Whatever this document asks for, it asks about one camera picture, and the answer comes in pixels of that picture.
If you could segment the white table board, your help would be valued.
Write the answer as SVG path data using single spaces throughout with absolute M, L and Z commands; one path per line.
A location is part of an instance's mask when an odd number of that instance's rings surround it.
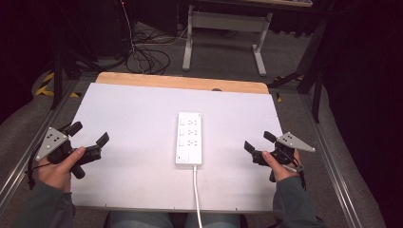
M 180 112 L 201 114 L 202 164 L 175 162 Z M 78 206 L 159 211 L 268 212 L 276 186 L 270 170 L 252 162 L 248 141 L 282 133 L 269 94 L 92 84 L 75 116 L 83 128 L 75 146 L 109 141 L 85 177 L 72 183 Z

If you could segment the person's right leg blue jeans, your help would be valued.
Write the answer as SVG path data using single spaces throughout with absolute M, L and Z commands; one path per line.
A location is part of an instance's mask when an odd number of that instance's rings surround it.
M 195 213 L 187 215 L 184 228 L 240 228 L 240 216 L 237 214 L 201 213 L 201 219 Z

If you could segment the black metal stand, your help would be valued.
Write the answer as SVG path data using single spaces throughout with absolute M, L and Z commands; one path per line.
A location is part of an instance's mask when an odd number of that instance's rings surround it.
M 321 97 L 322 90 L 322 78 L 321 72 L 319 70 L 319 61 L 317 59 L 317 52 L 319 50 L 321 40 L 323 34 L 325 33 L 326 27 L 328 24 L 327 19 L 322 19 L 317 28 L 315 29 L 311 40 L 303 53 L 301 60 L 297 66 L 297 69 L 285 76 L 285 77 L 277 77 L 273 83 L 269 84 L 269 88 L 275 88 L 278 86 L 282 86 L 287 84 L 298 77 L 302 76 L 303 79 L 297 86 L 297 92 L 299 94 L 306 94 L 312 86 L 314 89 L 314 99 L 312 104 L 312 114 L 316 123 L 319 123 L 318 111 L 319 111 L 319 103 Z

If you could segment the person's leg blue jeans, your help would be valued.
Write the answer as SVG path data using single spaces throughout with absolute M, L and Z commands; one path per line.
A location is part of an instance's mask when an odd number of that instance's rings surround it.
M 106 228 L 174 228 L 166 213 L 152 212 L 110 212 Z
M 201 213 L 201 219 L 195 213 L 187 215 L 184 228 L 240 228 L 240 216 L 237 214 Z

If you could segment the yellow black floor tape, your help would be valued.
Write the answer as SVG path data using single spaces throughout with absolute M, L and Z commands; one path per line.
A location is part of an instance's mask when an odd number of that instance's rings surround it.
M 44 95 L 44 96 L 49 96 L 53 97 L 54 96 L 54 91 L 53 90 L 48 90 L 48 86 L 50 84 L 50 81 L 54 78 L 54 73 L 49 72 L 48 75 L 43 79 L 42 83 L 39 85 L 39 88 L 36 90 L 35 95 Z

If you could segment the metal floor rail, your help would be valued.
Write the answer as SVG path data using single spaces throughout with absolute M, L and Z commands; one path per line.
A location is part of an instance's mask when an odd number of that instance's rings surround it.
M 328 143 L 326 142 L 325 135 L 322 127 L 316 122 L 314 115 L 312 114 L 312 106 L 307 95 L 299 96 L 306 112 L 308 113 L 311 125 L 314 128 L 315 135 L 318 139 L 317 151 L 320 152 L 323 162 L 326 166 L 330 180 L 336 192 L 337 199 L 343 211 L 344 217 L 349 225 L 349 228 L 362 228 L 361 221 L 357 215 L 355 206 L 352 202 L 352 198 L 349 193 L 349 189 L 346 185 L 344 178 L 336 164 L 335 158 L 330 150 Z
M 8 206 L 24 179 L 31 152 L 54 126 L 78 81 L 66 82 L 62 100 L 52 109 L 53 98 L 38 96 L 22 108 L 22 116 L 0 126 L 0 213 Z

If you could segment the black tripod stand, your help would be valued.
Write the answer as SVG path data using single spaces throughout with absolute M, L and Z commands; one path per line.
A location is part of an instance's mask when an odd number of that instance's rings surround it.
M 52 109 L 55 109 L 63 98 L 63 73 L 67 75 L 70 80 L 78 80 L 81 77 L 79 63 L 88 67 L 95 72 L 103 72 L 104 69 L 93 61 L 87 59 L 84 55 L 66 46 L 60 46 L 55 49 L 53 58 L 53 102 Z

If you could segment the white metal desk frame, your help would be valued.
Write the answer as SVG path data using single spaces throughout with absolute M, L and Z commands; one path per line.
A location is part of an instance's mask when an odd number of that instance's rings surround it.
M 243 32 L 258 32 L 259 40 L 251 46 L 259 75 L 267 75 L 265 65 L 261 56 L 261 49 L 265 41 L 273 14 L 268 12 L 264 17 L 254 17 L 246 15 L 222 14 L 213 12 L 196 11 L 193 5 L 187 11 L 187 37 L 184 48 L 182 69 L 188 71 L 192 58 L 192 33 L 193 29 L 227 29 Z

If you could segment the white power strip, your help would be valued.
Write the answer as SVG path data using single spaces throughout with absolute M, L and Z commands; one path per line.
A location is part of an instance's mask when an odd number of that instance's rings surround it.
M 176 164 L 202 164 L 202 115 L 180 112 L 177 127 Z

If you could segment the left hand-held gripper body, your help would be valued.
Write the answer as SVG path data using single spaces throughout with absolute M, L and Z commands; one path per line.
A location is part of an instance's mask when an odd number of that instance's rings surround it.
M 58 164 L 66 159 L 75 148 L 71 146 L 70 136 L 67 134 L 66 129 L 56 129 L 50 127 L 44 137 L 44 140 L 39 148 L 35 159 L 40 161 L 47 158 L 50 163 Z M 92 146 L 86 147 L 83 157 L 78 160 L 70 169 L 70 172 L 76 179 L 82 179 L 86 172 L 83 170 L 82 165 L 99 160 L 102 152 L 102 147 L 96 143 Z

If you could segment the person's left leg blue jeans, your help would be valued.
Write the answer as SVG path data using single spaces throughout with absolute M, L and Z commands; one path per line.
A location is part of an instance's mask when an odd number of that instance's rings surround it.
M 166 213 L 152 212 L 110 212 L 106 228 L 174 228 Z

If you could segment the person's right hand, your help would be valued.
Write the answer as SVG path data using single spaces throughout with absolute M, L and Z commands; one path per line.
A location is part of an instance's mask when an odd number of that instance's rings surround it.
M 268 151 L 263 151 L 262 157 L 272 168 L 276 182 L 280 182 L 291 177 L 300 177 L 299 173 L 291 172 L 284 168 L 281 164 L 279 164 L 278 161 Z

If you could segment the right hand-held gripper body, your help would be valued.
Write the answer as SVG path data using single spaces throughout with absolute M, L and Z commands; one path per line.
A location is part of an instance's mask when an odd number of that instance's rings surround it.
M 303 166 L 295 157 L 295 150 L 314 153 L 316 150 L 290 132 L 277 137 L 274 143 L 275 150 L 271 155 L 289 171 L 303 174 Z

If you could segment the person's left hand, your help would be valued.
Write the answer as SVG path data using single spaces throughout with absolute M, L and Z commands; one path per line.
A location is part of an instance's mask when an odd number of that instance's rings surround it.
M 83 157 L 85 151 L 86 149 L 81 146 L 58 164 L 50 163 L 47 158 L 41 159 L 38 180 L 64 193 L 69 193 L 71 191 L 70 169 Z

